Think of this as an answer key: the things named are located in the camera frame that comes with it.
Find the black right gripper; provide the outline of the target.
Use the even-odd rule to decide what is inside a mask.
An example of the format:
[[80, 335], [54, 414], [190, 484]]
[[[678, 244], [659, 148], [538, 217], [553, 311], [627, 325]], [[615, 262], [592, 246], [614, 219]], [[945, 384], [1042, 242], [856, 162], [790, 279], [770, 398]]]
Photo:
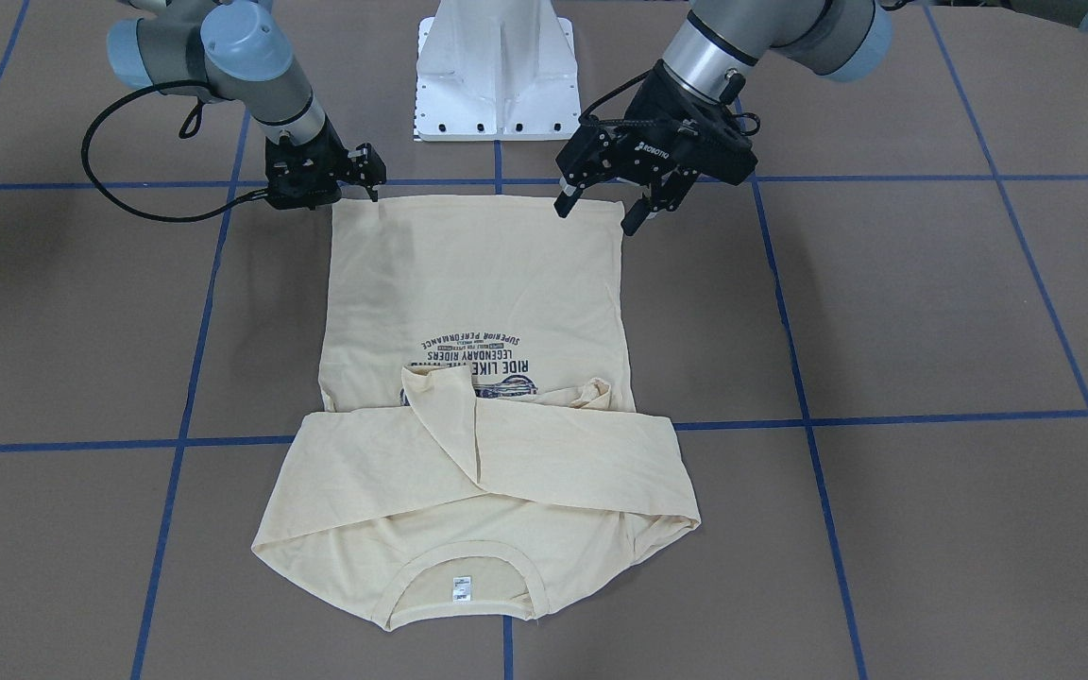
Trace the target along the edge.
[[305, 144], [289, 137], [264, 143], [264, 201], [276, 210], [332, 205], [342, 197], [341, 182], [363, 188], [378, 202], [380, 186], [387, 182], [387, 166], [374, 146], [363, 143], [346, 150], [330, 122]]

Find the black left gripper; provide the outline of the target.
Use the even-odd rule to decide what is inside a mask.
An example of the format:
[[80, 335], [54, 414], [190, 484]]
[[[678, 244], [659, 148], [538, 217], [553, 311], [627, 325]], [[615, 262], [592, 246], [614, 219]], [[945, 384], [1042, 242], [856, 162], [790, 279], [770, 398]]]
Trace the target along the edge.
[[565, 219], [588, 186], [626, 180], [646, 191], [621, 220], [632, 237], [657, 213], [681, 207], [700, 176], [731, 185], [758, 164], [752, 135], [731, 111], [746, 77], [730, 67], [714, 78], [710, 99], [687, 90], [669, 69], [654, 64], [580, 112], [578, 128], [556, 162], [561, 191], [553, 203]]

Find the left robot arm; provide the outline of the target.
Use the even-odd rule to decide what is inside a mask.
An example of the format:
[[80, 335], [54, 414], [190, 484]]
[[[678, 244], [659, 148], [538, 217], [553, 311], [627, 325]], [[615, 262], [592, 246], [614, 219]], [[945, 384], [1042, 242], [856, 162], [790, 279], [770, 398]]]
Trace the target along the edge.
[[673, 212], [702, 177], [730, 185], [747, 180], [758, 160], [752, 132], [733, 111], [749, 74], [774, 52], [827, 81], [860, 81], [893, 42], [881, 1], [694, 1], [660, 60], [627, 81], [622, 116], [590, 106], [556, 162], [566, 218], [583, 191], [623, 180], [642, 189], [621, 228], [634, 235], [656, 213]]

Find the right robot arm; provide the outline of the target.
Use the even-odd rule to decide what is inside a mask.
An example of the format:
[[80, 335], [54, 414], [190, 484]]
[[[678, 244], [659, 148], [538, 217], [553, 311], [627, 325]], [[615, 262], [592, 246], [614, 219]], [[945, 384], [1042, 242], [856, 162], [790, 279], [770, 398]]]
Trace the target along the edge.
[[267, 185], [251, 198], [276, 210], [332, 205], [344, 184], [378, 199], [387, 168], [370, 144], [347, 149], [316, 98], [268, 1], [138, 1], [143, 18], [108, 34], [110, 65], [133, 98], [194, 96], [180, 129], [197, 133], [202, 107], [242, 102], [263, 131]]

